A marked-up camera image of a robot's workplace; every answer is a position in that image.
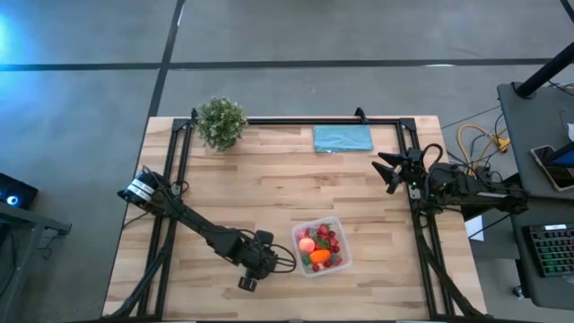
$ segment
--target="blue cloth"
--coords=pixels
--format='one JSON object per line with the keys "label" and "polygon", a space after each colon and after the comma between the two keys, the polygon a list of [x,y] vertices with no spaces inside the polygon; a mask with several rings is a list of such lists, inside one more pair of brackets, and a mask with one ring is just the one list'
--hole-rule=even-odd
{"label": "blue cloth", "polygon": [[314,126],[315,151],[339,153],[373,150],[370,128],[360,126]]}

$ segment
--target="keyboard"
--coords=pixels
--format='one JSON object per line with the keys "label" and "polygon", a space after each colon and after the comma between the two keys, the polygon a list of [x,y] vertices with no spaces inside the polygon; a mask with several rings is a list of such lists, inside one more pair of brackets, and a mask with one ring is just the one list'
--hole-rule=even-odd
{"label": "keyboard", "polygon": [[541,277],[574,275],[574,223],[527,227]]}

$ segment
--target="plastic container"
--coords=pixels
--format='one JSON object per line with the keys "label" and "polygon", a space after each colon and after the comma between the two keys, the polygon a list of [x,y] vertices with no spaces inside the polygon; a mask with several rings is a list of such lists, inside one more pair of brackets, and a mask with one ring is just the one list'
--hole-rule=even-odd
{"label": "plastic container", "polygon": [[[307,229],[309,229],[309,233],[311,235],[310,238],[315,240],[315,239],[317,239],[317,235],[315,234],[313,236],[313,231],[318,231],[321,224],[328,224],[327,225],[329,227],[328,229],[335,233],[334,238],[336,238],[338,240],[337,246],[339,246],[339,252],[337,252],[336,255],[338,258],[341,258],[343,261],[338,266],[332,265],[329,268],[325,267],[324,269],[319,270],[318,272],[314,272],[312,264],[305,265],[303,263],[303,256],[307,256],[308,253],[302,252],[299,250],[300,238],[298,238],[298,234],[299,234],[299,237],[301,237],[304,234],[304,232]],[[298,259],[299,267],[301,268],[303,275],[306,276],[307,278],[316,277],[319,275],[326,275],[329,273],[334,273],[336,271],[346,269],[346,268],[350,267],[352,264],[351,251],[349,250],[349,245],[347,244],[347,239],[344,236],[343,226],[339,222],[339,219],[337,219],[334,216],[329,216],[329,217],[326,217],[326,218],[323,218],[320,220],[316,220],[313,222],[309,222],[309,223],[297,224],[291,230],[291,237],[293,238],[293,244],[295,246],[295,252],[296,252],[296,257]]]}

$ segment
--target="wooden table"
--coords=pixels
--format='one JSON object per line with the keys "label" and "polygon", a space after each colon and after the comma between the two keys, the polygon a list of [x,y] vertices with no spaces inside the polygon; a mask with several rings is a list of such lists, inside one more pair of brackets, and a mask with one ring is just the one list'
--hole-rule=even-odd
{"label": "wooden table", "polygon": [[[150,119],[140,167],[163,170],[172,120]],[[444,146],[437,117],[415,120],[421,147]],[[245,292],[237,287],[245,269],[215,256],[199,235],[179,224],[163,318],[426,319],[404,186],[394,195],[387,194],[385,183],[370,165],[381,161],[377,152],[398,153],[396,131],[391,126],[371,126],[371,133],[372,152],[333,154],[314,152],[311,126],[249,126],[243,139],[226,153],[206,147],[194,133],[187,162],[187,205],[214,223],[271,231],[275,243],[291,251],[295,224],[334,215],[350,244],[352,267],[311,279],[299,268],[287,275],[271,274],[255,292]],[[436,156],[430,150],[425,163],[431,164]],[[126,221],[141,212],[130,205]],[[450,276],[470,302],[485,312],[462,216],[445,212],[437,222]],[[151,216],[123,231],[104,314],[117,309],[141,278],[151,231]],[[437,279],[433,288],[440,307]],[[151,308],[154,297],[152,290]]]}

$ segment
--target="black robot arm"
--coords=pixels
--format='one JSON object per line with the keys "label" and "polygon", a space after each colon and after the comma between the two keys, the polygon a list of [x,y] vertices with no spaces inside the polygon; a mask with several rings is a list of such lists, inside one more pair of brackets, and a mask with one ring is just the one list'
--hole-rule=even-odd
{"label": "black robot arm", "polygon": [[239,279],[239,287],[253,292],[257,280],[267,277],[279,264],[288,263],[295,268],[295,259],[279,258],[271,249],[274,235],[268,231],[256,231],[251,238],[250,231],[226,228],[216,225],[185,205],[179,195],[171,191],[171,185],[160,174],[144,167],[132,183],[117,193],[128,203],[132,203],[155,216],[168,217],[185,224],[189,229],[205,238],[207,245],[218,256],[235,266],[243,265],[247,272]]}
{"label": "black robot arm", "polygon": [[378,153],[392,166],[372,163],[388,184],[389,194],[403,182],[418,188],[421,198],[417,206],[426,214],[439,214],[447,205],[491,206],[513,214],[526,210],[526,192],[517,184],[493,181],[489,170],[482,169],[469,175],[460,170],[465,165],[435,161],[427,171],[423,158],[431,147],[438,147],[442,155],[442,148],[437,144],[431,144],[423,151],[409,148],[406,154]]}

